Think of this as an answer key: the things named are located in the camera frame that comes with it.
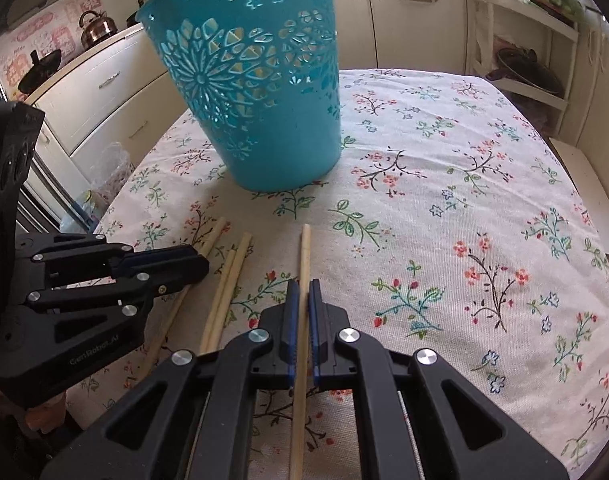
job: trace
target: wooden stick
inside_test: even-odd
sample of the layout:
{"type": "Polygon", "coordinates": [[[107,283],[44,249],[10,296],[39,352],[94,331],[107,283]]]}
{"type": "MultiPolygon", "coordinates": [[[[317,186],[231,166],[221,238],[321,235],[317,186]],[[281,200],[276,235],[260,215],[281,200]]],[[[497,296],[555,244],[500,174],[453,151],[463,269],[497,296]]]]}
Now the wooden stick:
{"type": "Polygon", "coordinates": [[[233,264],[227,276],[226,284],[222,292],[222,298],[220,298],[220,304],[214,318],[214,329],[209,334],[209,340],[206,344],[206,352],[215,352],[220,345],[220,338],[222,337],[222,330],[224,330],[224,320],[226,319],[227,312],[229,312],[229,306],[233,299],[233,292],[235,291],[235,285],[238,283],[238,276],[240,276],[240,270],[242,270],[242,264],[247,254],[247,249],[251,243],[251,234],[243,233],[242,240],[235,251],[235,257],[233,264]]]}
{"type": "Polygon", "coordinates": [[[224,285],[226,284],[227,277],[229,276],[231,267],[233,266],[233,259],[235,258],[235,254],[236,251],[231,249],[227,253],[226,260],[224,261],[224,266],[222,266],[220,282],[218,283],[218,287],[216,288],[214,299],[211,302],[211,310],[209,311],[209,316],[206,318],[206,323],[204,324],[204,331],[202,333],[202,338],[200,339],[200,350],[198,351],[198,355],[206,353],[206,347],[209,343],[209,337],[211,336],[211,333],[214,329],[214,325],[216,323],[216,314],[218,312],[220,300],[222,300],[224,285]]]}
{"type": "Polygon", "coordinates": [[[305,418],[307,416],[307,361],[309,360],[309,279],[311,274],[311,227],[302,226],[300,245],[300,297],[298,301],[298,339],[296,383],[291,421],[289,480],[302,480],[305,461],[305,418]]]}
{"type": "MultiPolygon", "coordinates": [[[[222,233],[222,229],[224,228],[225,225],[226,225],[226,219],[224,217],[220,217],[218,219],[218,221],[216,222],[216,225],[214,226],[214,228],[211,229],[211,233],[207,237],[206,241],[200,248],[199,252],[202,256],[207,257],[209,255],[209,253],[211,252],[211,249],[213,248],[214,244],[216,243],[216,240],[222,233]]],[[[173,322],[175,321],[176,316],[178,315],[178,312],[180,311],[182,302],[186,298],[187,293],[189,292],[191,287],[192,287],[192,285],[187,285],[174,298],[173,304],[171,305],[171,309],[169,310],[169,314],[167,315],[167,317],[164,318],[161,326],[158,329],[158,332],[156,332],[155,336],[153,336],[153,340],[151,341],[151,344],[149,345],[149,351],[147,352],[146,356],[144,357],[144,361],[142,361],[142,364],[140,365],[140,367],[138,369],[138,373],[136,374],[137,381],[144,379],[145,377],[147,377],[147,375],[149,375],[149,373],[151,373],[153,365],[155,364],[155,362],[158,359],[158,354],[160,353],[160,349],[162,348],[162,345],[164,345],[165,339],[167,338],[167,334],[169,333],[169,330],[171,330],[171,326],[173,325],[173,322]]]]}

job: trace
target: black pan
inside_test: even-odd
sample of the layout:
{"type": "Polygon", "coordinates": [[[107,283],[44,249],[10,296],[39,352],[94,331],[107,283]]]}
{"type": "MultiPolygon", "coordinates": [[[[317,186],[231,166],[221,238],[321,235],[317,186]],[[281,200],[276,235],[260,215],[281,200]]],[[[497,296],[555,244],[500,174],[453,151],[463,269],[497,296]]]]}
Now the black pan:
{"type": "Polygon", "coordinates": [[[498,81],[508,77],[534,86],[548,94],[559,96],[565,93],[562,83],[551,70],[538,62],[533,50],[501,48],[496,54],[496,59],[501,68],[492,70],[486,75],[489,81],[498,81]]]}
{"type": "Polygon", "coordinates": [[[57,48],[42,59],[38,59],[38,51],[33,50],[31,61],[33,61],[33,66],[18,84],[18,90],[23,94],[35,92],[42,83],[57,72],[62,61],[62,50],[57,48]]]}

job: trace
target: blue plastic basket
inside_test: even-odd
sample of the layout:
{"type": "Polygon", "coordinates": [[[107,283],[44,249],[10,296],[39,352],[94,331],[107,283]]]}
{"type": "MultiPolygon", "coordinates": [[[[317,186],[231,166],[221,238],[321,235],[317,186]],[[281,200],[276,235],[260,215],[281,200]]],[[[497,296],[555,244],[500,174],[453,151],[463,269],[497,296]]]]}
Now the blue plastic basket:
{"type": "Polygon", "coordinates": [[[238,184],[293,189],[331,170],[333,0],[150,0],[137,19],[238,184]]]}

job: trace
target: copper kettle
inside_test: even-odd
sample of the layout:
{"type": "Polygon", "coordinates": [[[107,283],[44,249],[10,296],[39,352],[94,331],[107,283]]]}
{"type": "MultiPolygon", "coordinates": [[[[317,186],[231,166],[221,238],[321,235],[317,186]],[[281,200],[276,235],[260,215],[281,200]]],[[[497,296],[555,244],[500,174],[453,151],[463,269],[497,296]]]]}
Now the copper kettle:
{"type": "Polygon", "coordinates": [[[107,17],[106,12],[99,14],[95,10],[87,10],[86,12],[83,12],[82,16],[80,17],[79,25],[80,28],[84,27],[80,40],[82,41],[82,46],[85,50],[89,50],[92,46],[106,40],[107,38],[110,38],[118,32],[116,22],[107,17]],[[87,14],[93,14],[95,18],[93,18],[85,27],[84,17],[87,14]]]}

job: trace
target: white tablecloth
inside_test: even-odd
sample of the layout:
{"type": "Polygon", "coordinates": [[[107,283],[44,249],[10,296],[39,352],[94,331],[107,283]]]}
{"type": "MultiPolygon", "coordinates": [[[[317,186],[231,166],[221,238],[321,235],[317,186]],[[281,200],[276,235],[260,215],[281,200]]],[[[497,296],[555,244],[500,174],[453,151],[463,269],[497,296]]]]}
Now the white tablecloth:
{"type": "MultiPolygon", "coordinates": [[[[341,102],[341,160],[309,186],[241,189],[189,112],[137,168],[98,228],[110,241],[196,243],[231,222],[160,357],[198,348],[243,231],[253,245],[221,344],[256,326],[297,274],[307,222],[326,301],[390,349],[436,349],[578,478],[609,438],[609,267],[565,171],[479,78],[342,72],[341,102]]],[[[170,304],[158,300],[148,337],[170,304]]],[[[79,423],[132,386],[144,352],[69,391],[79,423]]],[[[286,478],[290,409],[286,392],[259,395],[250,478],[286,478]]],[[[312,390],[308,414],[306,478],[357,478],[351,392],[312,390]]]]}

